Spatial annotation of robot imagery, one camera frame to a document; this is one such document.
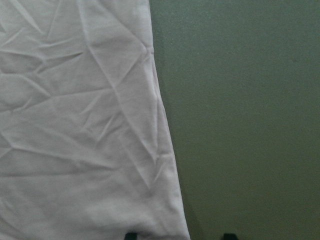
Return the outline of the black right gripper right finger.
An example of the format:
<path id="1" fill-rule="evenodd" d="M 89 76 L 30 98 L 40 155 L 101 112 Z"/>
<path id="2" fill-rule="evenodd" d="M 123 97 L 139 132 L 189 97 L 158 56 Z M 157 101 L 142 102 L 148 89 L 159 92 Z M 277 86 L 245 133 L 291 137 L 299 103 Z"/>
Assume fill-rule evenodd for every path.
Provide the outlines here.
<path id="1" fill-rule="evenodd" d="M 234 233 L 224 233 L 221 240 L 239 240 L 238 236 Z"/>

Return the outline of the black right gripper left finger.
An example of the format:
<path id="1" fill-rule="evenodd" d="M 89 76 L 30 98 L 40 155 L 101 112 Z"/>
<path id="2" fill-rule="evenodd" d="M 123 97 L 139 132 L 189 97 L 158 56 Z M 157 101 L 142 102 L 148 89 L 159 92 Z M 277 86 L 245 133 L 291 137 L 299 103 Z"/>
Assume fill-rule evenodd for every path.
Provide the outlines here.
<path id="1" fill-rule="evenodd" d="M 124 236 L 124 240 L 137 240 L 137 233 L 136 232 L 128 232 Z"/>

